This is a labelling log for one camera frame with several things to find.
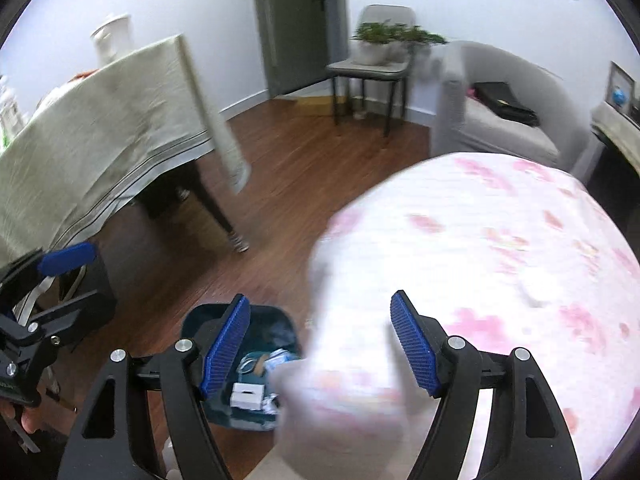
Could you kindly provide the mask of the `beige lace sideboard runner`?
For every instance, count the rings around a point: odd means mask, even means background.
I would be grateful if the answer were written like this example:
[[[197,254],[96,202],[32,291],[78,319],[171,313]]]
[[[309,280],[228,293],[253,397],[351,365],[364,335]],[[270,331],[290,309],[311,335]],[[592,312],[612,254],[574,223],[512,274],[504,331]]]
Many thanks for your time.
[[[640,174],[639,127],[607,102],[601,102],[591,111],[591,125],[597,133],[603,134],[605,139],[622,153],[636,173]]]

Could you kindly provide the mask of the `framed globe picture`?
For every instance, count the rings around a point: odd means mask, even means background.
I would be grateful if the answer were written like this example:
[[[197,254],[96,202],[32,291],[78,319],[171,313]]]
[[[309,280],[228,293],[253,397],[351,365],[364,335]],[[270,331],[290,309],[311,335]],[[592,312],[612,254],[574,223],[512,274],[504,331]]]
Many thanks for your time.
[[[615,62],[611,63],[606,86],[605,102],[639,125],[639,99],[636,97],[636,83],[632,77]]]

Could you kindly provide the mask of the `pink floral tablecloth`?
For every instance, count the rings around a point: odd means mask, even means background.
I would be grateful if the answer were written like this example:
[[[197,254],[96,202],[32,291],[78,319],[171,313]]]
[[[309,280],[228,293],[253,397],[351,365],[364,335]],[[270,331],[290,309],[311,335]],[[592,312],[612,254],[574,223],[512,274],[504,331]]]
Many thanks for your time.
[[[639,263],[570,174],[450,154],[336,214],[309,263],[312,331],[273,376],[277,451],[306,479],[403,479],[437,403],[390,324],[416,310],[477,349],[532,352],[591,478],[639,407]]]

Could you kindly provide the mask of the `grey chair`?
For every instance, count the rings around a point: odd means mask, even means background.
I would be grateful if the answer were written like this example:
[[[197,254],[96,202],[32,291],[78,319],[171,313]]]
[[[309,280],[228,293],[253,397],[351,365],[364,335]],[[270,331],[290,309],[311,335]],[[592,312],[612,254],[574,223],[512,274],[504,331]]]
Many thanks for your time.
[[[394,4],[369,4],[365,6],[358,18],[357,27],[364,22],[385,22],[416,24],[416,14],[408,6],[395,6]],[[396,90],[401,90],[400,119],[405,120],[406,106],[408,100],[409,75],[412,64],[412,53],[407,62],[388,63],[378,66],[357,65],[352,60],[352,55],[344,60],[334,62],[326,66],[326,71],[331,81],[332,90],[332,116],[334,124],[338,125],[341,117],[340,106],[338,105],[338,82],[344,79],[346,84],[346,103],[350,103],[350,81],[358,79],[361,90],[361,109],[366,110],[367,104],[367,81],[385,82],[388,84],[385,122],[383,128],[383,138],[390,136],[392,119],[395,107]]]

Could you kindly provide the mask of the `dark teal trash bin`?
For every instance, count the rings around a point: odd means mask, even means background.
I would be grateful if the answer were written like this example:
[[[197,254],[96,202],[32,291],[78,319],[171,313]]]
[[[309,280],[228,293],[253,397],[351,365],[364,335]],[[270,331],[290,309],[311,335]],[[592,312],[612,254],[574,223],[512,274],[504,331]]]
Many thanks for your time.
[[[264,363],[269,353],[286,349],[302,357],[295,325],[286,313],[273,306],[254,304],[250,326],[245,333],[239,352],[233,361],[224,386],[203,403],[209,422],[214,425],[247,431],[266,432],[277,428],[278,404],[276,394],[268,386],[269,373]],[[265,396],[260,412],[238,410],[230,406],[232,386],[235,382],[263,384]]]

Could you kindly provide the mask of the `dark wooden table leg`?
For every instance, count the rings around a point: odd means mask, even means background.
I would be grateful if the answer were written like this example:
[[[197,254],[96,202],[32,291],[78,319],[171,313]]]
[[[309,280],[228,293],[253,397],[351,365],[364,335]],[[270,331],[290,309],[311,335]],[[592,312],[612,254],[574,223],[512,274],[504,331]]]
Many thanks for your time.
[[[198,201],[219,224],[221,229],[224,230],[227,235],[228,241],[233,249],[239,254],[247,252],[248,248],[250,248],[250,244],[248,244],[247,241],[244,240],[244,238],[235,231],[231,222],[220,208],[218,202],[215,200],[215,197],[208,192],[208,189],[202,181],[200,170],[198,170],[198,165],[195,162],[192,164],[191,172],[191,188]]]

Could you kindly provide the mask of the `blue white packet in bin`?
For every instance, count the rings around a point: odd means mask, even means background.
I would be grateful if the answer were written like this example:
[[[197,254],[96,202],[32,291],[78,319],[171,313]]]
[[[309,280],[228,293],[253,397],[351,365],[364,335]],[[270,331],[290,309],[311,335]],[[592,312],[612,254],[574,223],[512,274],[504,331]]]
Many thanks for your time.
[[[273,372],[277,367],[282,364],[297,361],[299,356],[286,349],[277,349],[269,353],[268,358],[265,360],[264,367],[267,373]]]

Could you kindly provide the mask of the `dark grey door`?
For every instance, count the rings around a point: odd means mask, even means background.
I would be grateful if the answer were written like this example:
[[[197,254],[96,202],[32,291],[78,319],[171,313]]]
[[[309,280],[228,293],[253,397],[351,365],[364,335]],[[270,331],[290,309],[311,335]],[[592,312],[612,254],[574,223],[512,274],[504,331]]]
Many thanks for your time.
[[[255,0],[269,95],[284,96],[328,78],[347,55],[345,0]]]

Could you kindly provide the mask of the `potted green plant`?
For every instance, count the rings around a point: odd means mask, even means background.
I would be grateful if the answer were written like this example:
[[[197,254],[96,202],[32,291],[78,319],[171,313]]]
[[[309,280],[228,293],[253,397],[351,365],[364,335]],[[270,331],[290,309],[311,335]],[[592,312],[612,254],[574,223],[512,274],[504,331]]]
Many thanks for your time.
[[[362,66],[407,62],[415,48],[447,43],[443,36],[419,25],[390,21],[361,23],[352,40],[355,41],[352,60]]]

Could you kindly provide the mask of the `white box in bin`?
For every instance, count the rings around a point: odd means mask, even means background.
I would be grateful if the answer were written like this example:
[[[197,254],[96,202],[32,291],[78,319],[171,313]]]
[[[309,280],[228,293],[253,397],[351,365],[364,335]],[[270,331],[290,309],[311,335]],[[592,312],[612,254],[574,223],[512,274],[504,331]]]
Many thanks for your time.
[[[264,396],[265,386],[263,384],[235,382],[231,390],[230,406],[238,410],[260,412]]]

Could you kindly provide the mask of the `beige fringed tablecloth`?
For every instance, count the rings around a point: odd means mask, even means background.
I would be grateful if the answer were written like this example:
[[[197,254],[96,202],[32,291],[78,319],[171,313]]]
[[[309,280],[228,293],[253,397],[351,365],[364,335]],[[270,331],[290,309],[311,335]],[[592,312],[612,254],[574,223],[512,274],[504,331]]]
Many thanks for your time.
[[[1,155],[1,261],[82,242],[164,172],[215,152],[233,192],[250,165],[177,35],[100,68]]]

